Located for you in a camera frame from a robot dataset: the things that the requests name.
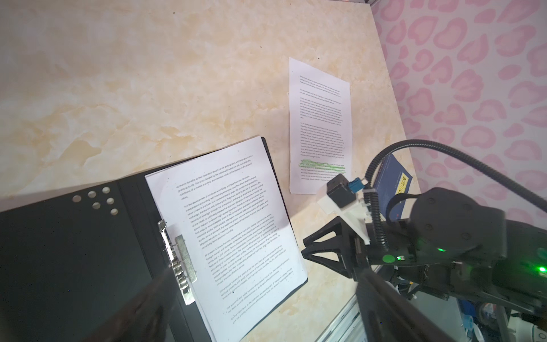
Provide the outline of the white folder with black inside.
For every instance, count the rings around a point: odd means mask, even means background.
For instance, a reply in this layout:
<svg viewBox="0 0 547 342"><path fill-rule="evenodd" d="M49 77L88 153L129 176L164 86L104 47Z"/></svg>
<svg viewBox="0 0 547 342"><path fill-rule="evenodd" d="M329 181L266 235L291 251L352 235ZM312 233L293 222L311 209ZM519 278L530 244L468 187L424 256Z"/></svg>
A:
<svg viewBox="0 0 547 342"><path fill-rule="evenodd" d="M3 212L1 340L85 341L172 269L145 178L186 161ZM179 286L164 341L213 341Z"/></svg>

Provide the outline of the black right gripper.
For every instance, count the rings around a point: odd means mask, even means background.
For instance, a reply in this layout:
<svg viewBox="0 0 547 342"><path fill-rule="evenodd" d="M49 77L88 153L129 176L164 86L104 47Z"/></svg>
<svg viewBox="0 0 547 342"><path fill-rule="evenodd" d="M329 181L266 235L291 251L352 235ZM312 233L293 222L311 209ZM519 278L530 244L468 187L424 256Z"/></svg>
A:
<svg viewBox="0 0 547 342"><path fill-rule="evenodd" d="M360 220L352 228L341 217L335 217L303 240L304 259L330 269L348 279L357 280L365 269L374 266L413 266L417 251L410 239L410 220L400 219L389 225L382 222L387 249L373 236L373 223ZM333 252L332 260L317 254ZM353 255L353 266L346 265L341 255Z"/></svg>

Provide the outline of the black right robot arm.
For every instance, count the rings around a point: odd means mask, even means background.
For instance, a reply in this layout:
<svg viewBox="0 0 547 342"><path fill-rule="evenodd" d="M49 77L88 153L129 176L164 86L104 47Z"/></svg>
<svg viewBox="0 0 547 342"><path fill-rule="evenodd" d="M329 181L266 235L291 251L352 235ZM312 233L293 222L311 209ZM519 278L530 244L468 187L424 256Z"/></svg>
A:
<svg viewBox="0 0 547 342"><path fill-rule="evenodd" d="M336 217L304 239L303 257L349 279L372 266L391 266L439 298L546 313L544 229L443 188L413 199L409 218L366 223L362 233Z"/></svg>

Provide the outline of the printed paper sheet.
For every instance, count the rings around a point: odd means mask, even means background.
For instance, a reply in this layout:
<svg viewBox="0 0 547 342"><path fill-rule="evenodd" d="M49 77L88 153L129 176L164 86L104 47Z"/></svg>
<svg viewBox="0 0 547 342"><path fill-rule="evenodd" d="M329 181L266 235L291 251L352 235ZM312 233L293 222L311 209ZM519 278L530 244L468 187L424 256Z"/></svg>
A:
<svg viewBox="0 0 547 342"><path fill-rule="evenodd" d="M274 167L256 137L146 176L186 248L213 341L240 341L308 279Z"/></svg>
<svg viewBox="0 0 547 342"><path fill-rule="evenodd" d="M289 59L290 180L294 195L314 195L337 175L351 176L350 84Z"/></svg>

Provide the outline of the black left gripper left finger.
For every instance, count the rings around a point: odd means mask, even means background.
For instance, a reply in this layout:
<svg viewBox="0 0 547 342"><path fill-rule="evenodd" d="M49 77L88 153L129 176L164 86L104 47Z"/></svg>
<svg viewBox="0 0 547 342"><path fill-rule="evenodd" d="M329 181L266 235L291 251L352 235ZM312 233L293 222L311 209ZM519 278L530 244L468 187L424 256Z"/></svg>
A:
<svg viewBox="0 0 547 342"><path fill-rule="evenodd" d="M85 341L164 341L175 307L178 283L165 269Z"/></svg>

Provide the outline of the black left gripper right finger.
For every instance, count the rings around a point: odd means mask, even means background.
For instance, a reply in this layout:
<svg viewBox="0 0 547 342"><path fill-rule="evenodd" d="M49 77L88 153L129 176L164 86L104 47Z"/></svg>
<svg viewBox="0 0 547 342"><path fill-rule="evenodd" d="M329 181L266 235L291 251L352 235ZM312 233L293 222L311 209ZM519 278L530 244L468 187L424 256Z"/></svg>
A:
<svg viewBox="0 0 547 342"><path fill-rule="evenodd" d="M378 274L358 275L356 299L368 341L452 341Z"/></svg>

